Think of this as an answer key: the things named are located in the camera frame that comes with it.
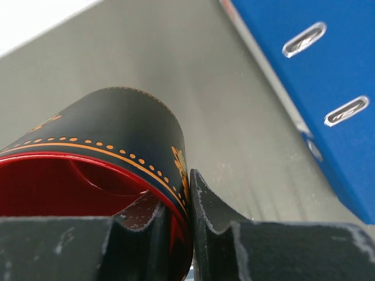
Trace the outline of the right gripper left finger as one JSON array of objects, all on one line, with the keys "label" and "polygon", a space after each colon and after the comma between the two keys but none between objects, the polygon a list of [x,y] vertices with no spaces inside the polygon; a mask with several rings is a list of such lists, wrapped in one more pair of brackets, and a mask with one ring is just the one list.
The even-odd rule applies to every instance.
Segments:
[{"label": "right gripper left finger", "polygon": [[167,280],[169,211],[1,219],[2,280]]}]

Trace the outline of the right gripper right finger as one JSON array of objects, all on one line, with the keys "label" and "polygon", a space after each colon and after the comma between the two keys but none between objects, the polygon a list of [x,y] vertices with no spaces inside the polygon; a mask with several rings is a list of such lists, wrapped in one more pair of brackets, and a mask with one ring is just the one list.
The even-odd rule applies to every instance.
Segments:
[{"label": "right gripper right finger", "polygon": [[190,172],[196,280],[373,280],[374,241],[342,222],[252,221]]}]

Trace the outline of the black skull mug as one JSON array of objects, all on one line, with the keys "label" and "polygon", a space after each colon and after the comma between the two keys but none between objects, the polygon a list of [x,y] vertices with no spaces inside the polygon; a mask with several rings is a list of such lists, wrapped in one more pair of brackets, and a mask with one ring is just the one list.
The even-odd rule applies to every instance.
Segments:
[{"label": "black skull mug", "polygon": [[114,215],[146,193],[169,209],[170,280],[193,253],[185,143],[172,111],[129,87],[92,92],[1,150],[1,215]]}]

